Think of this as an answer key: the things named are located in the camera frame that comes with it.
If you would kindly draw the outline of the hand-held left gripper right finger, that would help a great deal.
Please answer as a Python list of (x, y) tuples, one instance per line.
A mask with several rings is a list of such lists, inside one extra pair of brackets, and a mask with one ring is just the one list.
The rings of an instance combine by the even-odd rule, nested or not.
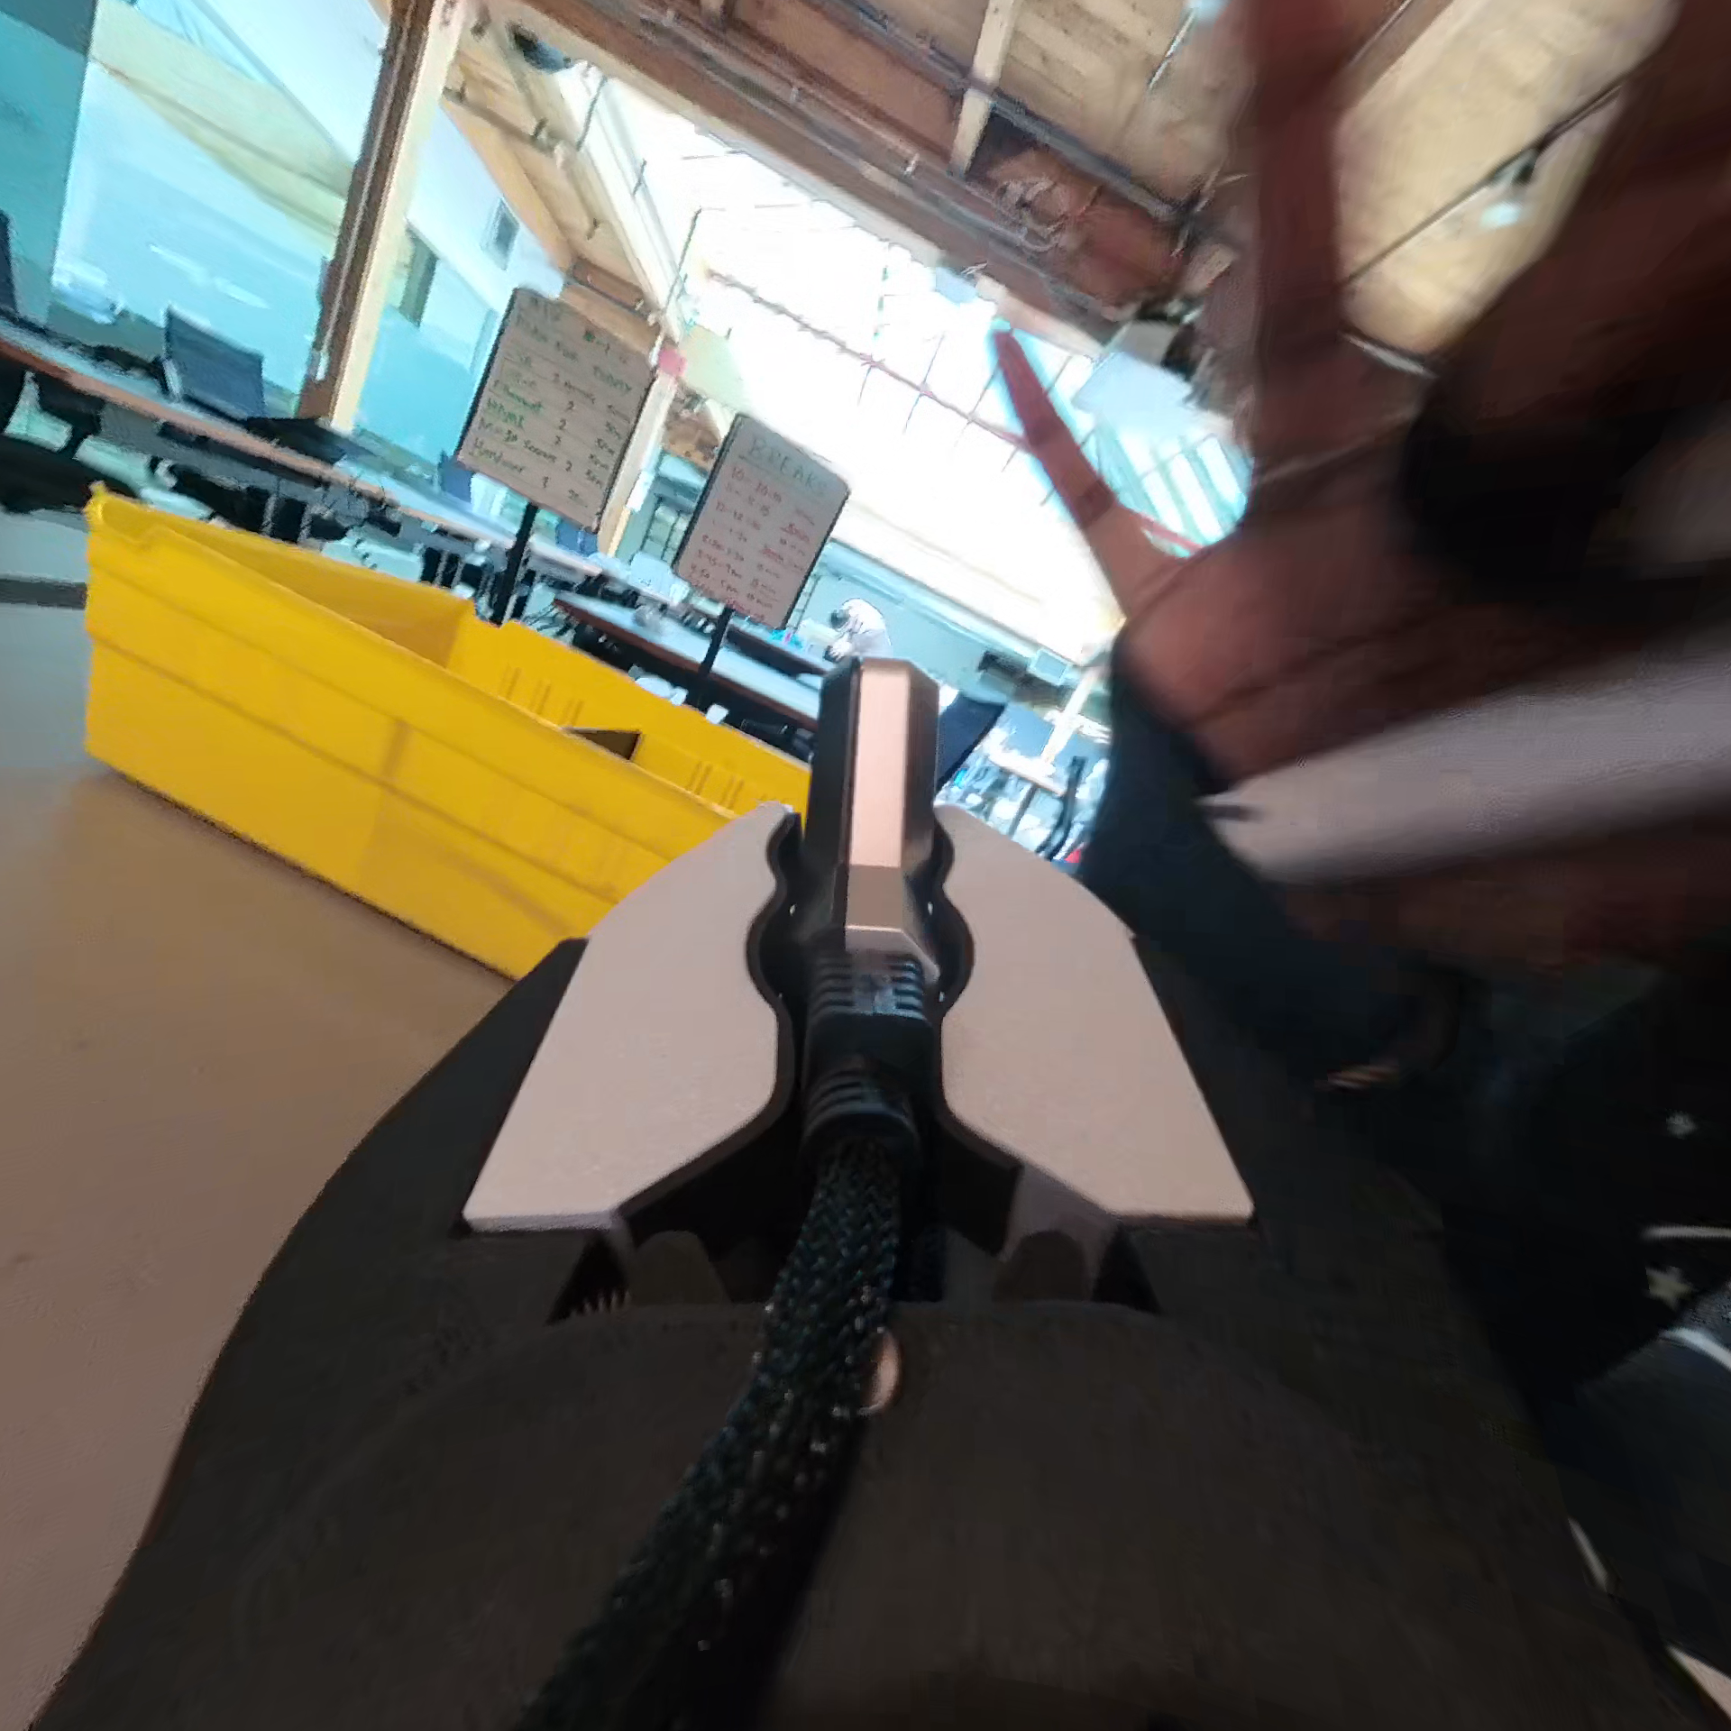
[(963, 983), (940, 1033), (959, 1230), (1100, 1267), (1135, 1229), (1246, 1229), (1254, 1200), (1133, 934), (1049, 861), (940, 808)]

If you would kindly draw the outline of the yellow plastic bin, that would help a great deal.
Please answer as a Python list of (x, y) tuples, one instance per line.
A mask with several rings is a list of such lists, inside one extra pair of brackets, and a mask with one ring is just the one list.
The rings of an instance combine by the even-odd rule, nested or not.
[(85, 744), (128, 782), (528, 975), (798, 760), (451, 592), (92, 491)]

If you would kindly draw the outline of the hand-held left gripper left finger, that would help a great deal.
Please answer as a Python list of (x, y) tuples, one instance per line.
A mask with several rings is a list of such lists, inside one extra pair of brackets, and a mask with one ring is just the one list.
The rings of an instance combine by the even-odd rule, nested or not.
[(636, 1234), (790, 1095), (787, 1010), (758, 942), (783, 907), (787, 807), (675, 858), (594, 930), (467, 1192), (475, 1234)]

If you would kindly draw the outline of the handwritten whiteboard on stand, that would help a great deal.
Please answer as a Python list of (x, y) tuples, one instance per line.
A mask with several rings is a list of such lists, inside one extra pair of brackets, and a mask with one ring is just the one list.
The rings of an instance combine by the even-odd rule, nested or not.
[(600, 531), (657, 376), (653, 353), (563, 300), (511, 294), (454, 463)]
[(849, 500), (838, 472), (766, 422), (737, 414), (673, 571), (717, 606), (783, 630)]

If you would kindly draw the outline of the black office chair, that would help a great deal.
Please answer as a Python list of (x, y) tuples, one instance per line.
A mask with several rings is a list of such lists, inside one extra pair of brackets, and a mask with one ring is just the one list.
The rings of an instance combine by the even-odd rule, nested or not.
[(164, 313), (160, 366), (168, 389), (185, 405), (239, 424), (268, 416), (263, 356), (175, 308)]

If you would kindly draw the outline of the person's right hand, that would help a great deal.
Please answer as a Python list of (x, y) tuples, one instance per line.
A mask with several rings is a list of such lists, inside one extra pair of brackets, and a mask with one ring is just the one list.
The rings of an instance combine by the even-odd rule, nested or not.
[(1251, 196), (1246, 508), (1163, 554), (1094, 472), (1025, 349), (996, 338), (1027, 445), (1124, 622), (1127, 695), (1260, 774), (1471, 698), (1592, 638), (1542, 625), (1651, 573), (1639, 488), (1727, 406), (1727, 5), (1677, 5), (1547, 248), (1396, 424), (1347, 336), (1336, 5), (1238, 5)]

